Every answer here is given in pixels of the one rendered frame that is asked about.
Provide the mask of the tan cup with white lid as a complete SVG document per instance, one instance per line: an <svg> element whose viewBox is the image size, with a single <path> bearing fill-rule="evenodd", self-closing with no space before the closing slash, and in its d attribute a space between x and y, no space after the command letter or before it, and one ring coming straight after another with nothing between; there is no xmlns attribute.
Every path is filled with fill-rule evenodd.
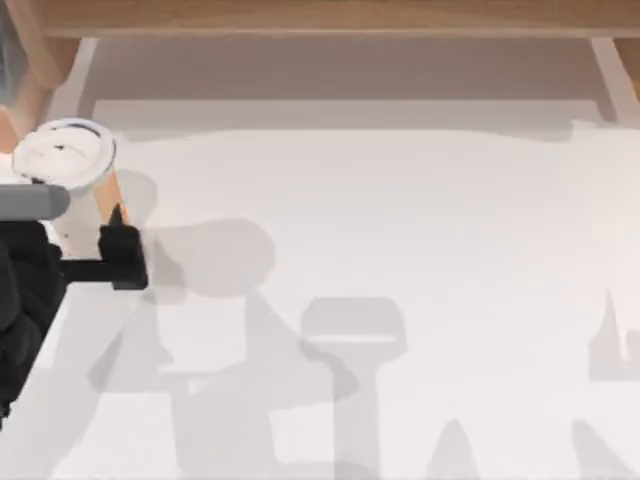
<svg viewBox="0 0 640 480"><path fill-rule="evenodd" d="M118 154L118 137L84 118L48 121L27 134L11 154L11 169L20 179L69 192L66 212L44 222L65 258L100 257L100 227L115 207L129 221L116 172Z"/></svg>

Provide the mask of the pale grey rounded box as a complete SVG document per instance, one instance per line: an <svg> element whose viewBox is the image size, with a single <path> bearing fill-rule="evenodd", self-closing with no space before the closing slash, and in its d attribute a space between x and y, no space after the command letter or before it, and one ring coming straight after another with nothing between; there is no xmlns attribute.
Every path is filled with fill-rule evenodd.
<svg viewBox="0 0 640 480"><path fill-rule="evenodd" d="M47 184L0 185L0 221L55 220L71 203L62 186Z"/></svg>

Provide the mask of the wooden open shelf cabinet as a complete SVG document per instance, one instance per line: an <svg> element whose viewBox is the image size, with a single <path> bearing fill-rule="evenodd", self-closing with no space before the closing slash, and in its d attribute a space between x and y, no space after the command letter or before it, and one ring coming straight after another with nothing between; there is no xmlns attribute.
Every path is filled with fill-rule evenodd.
<svg viewBox="0 0 640 480"><path fill-rule="evenodd" d="M0 145L91 38L159 67L111 92L322 101L581 100L608 39L640 106L640 0L0 0Z"/></svg>

